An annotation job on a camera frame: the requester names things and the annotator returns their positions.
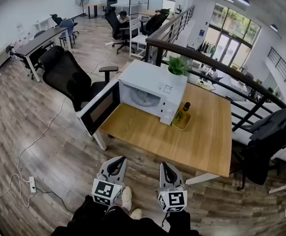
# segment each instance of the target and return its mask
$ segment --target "sneaker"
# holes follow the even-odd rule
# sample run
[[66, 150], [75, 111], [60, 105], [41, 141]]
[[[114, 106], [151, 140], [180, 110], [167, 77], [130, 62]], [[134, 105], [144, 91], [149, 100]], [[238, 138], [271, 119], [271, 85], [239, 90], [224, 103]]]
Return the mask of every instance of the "sneaker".
[[131, 215], [130, 215], [130, 217], [132, 218], [132, 219], [141, 219], [142, 218], [142, 210], [141, 209], [135, 209], [132, 213], [131, 213]]
[[128, 211], [131, 210], [132, 206], [132, 191], [129, 186], [126, 186], [122, 192], [122, 207], [126, 208]]

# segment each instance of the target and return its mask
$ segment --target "black sleeve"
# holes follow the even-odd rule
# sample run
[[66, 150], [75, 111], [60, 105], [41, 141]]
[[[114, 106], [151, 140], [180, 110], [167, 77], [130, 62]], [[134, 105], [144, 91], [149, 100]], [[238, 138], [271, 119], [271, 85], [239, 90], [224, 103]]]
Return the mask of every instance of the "black sleeve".
[[190, 214], [185, 210], [179, 212], [171, 212], [167, 218], [171, 228], [170, 235], [199, 235], [198, 231], [192, 231], [190, 225]]
[[95, 225], [101, 223], [108, 206], [95, 203], [91, 196], [86, 196], [84, 203], [75, 211], [66, 227], [57, 227], [51, 236], [90, 236]]

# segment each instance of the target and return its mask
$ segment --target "power strip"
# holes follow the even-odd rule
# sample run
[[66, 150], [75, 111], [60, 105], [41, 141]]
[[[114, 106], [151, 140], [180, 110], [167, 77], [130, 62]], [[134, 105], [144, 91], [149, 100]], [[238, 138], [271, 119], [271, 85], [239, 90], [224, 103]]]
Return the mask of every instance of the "power strip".
[[30, 192], [37, 193], [36, 183], [34, 177], [29, 177]]

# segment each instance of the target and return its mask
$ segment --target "wood plank floor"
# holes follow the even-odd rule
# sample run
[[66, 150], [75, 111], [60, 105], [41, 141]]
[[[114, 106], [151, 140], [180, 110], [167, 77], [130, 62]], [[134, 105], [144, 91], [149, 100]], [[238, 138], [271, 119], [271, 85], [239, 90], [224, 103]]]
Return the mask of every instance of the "wood plank floor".
[[[80, 66], [90, 72], [107, 57], [102, 47], [113, 41], [112, 30], [101, 18], [78, 18], [76, 22], [80, 35], [73, 54]], [[99, 67], [122, 67], [130, 60], [127, 48], [119, 55], [113, 47], [107, 48], [111, 50], [110, 58]], [[20, 151], [46, 129], [64, 96], [43, 81], [32, 81], [13, 59], [0, 71], [1, 194], [8, 188], [10, 175], [17, 172]], [[97, 81], [103, 80], [103, 76], [97, 69], [91, 78]], [[38, 188], [56, 192], [69, 209], [75, 210], [85, 195], [91, 194], [93, 179], [102, 163], [119, 155], [129, 159], [124, 182], [133, 190], [133, 207], [140, 207], [145, 216], [161, 224], [164, 214], [155, 191], [162, 158], [116, 139], [109, 139], [107, 150], [102, 151], [79, 125], [69, 100], [48, 132], [22, 155], [20, 165], [25, 179], [34, 176]], [[199, 174], [194, 169], [176, 166], [185, 179]], [[275, 172], [270, 173], [264, 186], [248, 181], [244, 191], [236, 188], [240, 177], [235, 174], [188, 187], [187, 211], [191, 214], [192, 228], [203, 236], [286, 236], [286, 192], [268, 194], [269, 189], [286, 184], [286, 171], [279, 178]], [[23, 184], [24, 199], [29, 195], [29, 187]], [[0, 199], [0, 230], [5, 236], [49, 235], [56, 226], [66, 225], [71, 216], [53, 194], [38, 192], [26, 208], [19, 198], [16, 178], [11, 191]]]

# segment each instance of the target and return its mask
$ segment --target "electrical cord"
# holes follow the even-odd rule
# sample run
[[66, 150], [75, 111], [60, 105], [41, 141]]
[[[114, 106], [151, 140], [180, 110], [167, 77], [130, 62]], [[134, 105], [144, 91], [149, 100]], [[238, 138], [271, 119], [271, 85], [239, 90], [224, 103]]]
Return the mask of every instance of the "electrical cord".
[[20, 171], [21, 155], [22, 155], [28, 148], [30, 148], [31, 146], [33, 146], [33, 145], [34, 145], [40, 138], [42, 138], [43, 135], [48, 131], [48, 129], [50, 128], [51, 122], [61, 113], [62, 108], [63, 108], [64, 101], [66, 100], [66, 98], [67, 98], [67, 97], [65, 97], [64, 100], [63, 100], [63, 102], [62, 102], [60, 111], [59, 111], [52, 119], [49, 120], [47, 129], [41, 134], [41, 136], [40, 136], [38, 139], [36, 139], [33, 143], [31, 143], [31, 145], [27, 146], [27, 147], [20, 153], [19, 159], [18, 159], [18, 164], [17, 164], [17, 169], [18, 169], [19, 175], [16, 174], [16, 173], [14, 173], [14, 174], [11, 175], [11, 177], [10, 177], [10, 182], [9, 182], [9, 188], [8, 188], [8, 190], [6, 190], [4, 193], [2, 193], [2, 194], [0, 195], [0, 198], [2, 198], [6, 193], [8, 193], [8, 192], [10, 191], [10, 189], [11, 189], [11, 183], [12, 183], [12, 177], [13, 177], [13, 176], [17, 176], [18, 179], [19, 179], [19, 184], [20, 184], [20, 197], [21, 197], [21, 199], [22, 199], [22, 201], [23, 201], [23, 204], [24, 204], [26, 207], [29, 207], [29, 201], [30, 201], [30, 199], [31, 199], [33, 196], [35, 196], [35, 193], [29, 197], [28, 205], [26, 205], [26, 204], [25, 204], [25, 201], [24, 201], [24, 199], [23, 199], [23, 197], [22, 197], [22, 184], [21, 184], [21, 180], [23, 180], [25, 183], [30, 183], [30, 181], [26, 181], [26, 180], [23, 179], [23, 177], [22, 177], [22, 174], [21, 174], [21, 171]]
[[65, 205], [65, 203], [64, 203], [64, 201], [63, 201], [63, 199], [62, 199], [61, 197], [59, 197], [55, 192], [53, 192], [53, 191], [44, 192], [44, 191], [42, 191], [41, 189], [39, 189], [39, 188], [37, 188], [37, 187], [36, 187], [36, 189], [39, 190], [40, 192], [42, 192], [43, 194], [53, 193], [55, 196], [57, 196], [58, 198], [60, 198], [60, 200], [61, 200], [62, 203], [63, 203], [64, 208], [65, 208], [68, 212], [74, 213], [73, 211], [69, 210], [69, 209], [66, 207], [66, 205]]
[[100, 65], [100, 64], [105, 63], [105, 62], [107, 62], [107, 61], [108, 61], [108, 59], [109, 59], [109, 57], [110, 57], [110, 51], [109, 51], [109, 50], [107, 50], [107, 49], [105, 48], [105, 46], [103, 46], [103, 47], [102, 47], [102, 49], [104, 49], [105, 51], [107, 51], [107, 52], [108, 52], [108, 57], [106, 58], [106, 60], [105, 60], [105, 61], [98, 63], [98, 64], [95, 66], [95, 68], [94, 68], [90, 73], [88, 73], [88, 74], [93, 73], [93, 72], [96, 70], [96, 68], [98, 67], [98, 65]]

